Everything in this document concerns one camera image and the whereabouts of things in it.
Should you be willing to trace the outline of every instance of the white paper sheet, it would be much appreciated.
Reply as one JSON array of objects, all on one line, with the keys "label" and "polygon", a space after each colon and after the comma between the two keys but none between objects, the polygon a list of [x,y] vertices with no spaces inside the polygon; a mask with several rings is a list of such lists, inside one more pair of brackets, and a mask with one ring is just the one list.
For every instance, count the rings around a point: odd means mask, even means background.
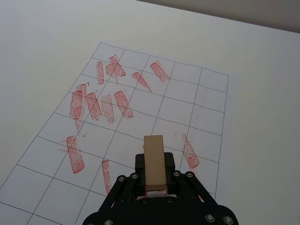
[{"label": "white paper sheet", "polygon": [[82,224],[134,172],[144,135],[163,135],[176,169],[215,198],[228,77],[100,43],[2,186],[0,215]]}]

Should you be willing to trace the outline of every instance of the screw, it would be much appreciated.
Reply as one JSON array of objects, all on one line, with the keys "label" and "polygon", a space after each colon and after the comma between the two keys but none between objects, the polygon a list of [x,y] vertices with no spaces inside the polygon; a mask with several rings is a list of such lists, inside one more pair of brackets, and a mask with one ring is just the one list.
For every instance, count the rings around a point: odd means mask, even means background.
[{"label": "screw", "polygon": [[175,171],[173,174],[175,177],[178,177],[180,175],[180,173],[178,171]]},{"label": "screw", "polygon": [[223,217],[223,220],[226,224],[229,224],[229,225],[233,224],[233,219],[230,216]]},{"label": "screw", "polygon": [[125,180],[125,178],[124,177],[119,177],[119,179],[118,179],[119,181],[124,181]]},{"label": "screw", "polygon": [[208,222],[210,222],[210,223],[212,223],[212,222],[215,221],[215,218],[214,218],[214,216],[213,216],[212,214],[207,214],[207,215],[205,216],[205,219],[206,219]]},{"label": "screw", "polygon": [[131,177],[132,177],[133,179],[136,179],[136,178],[137,178],[137,174],[134,173],[134,174],[131,175]]},{"label": "screw", "polygon": [[107,219],[106,221],[104,221],[103,225],[113,225],[113,221],[110,219]]},{"label": "screw", "polygon": [[193,174],[191,172],[187,173],[187,177],[192,177],[192,176],[193,176]]}]

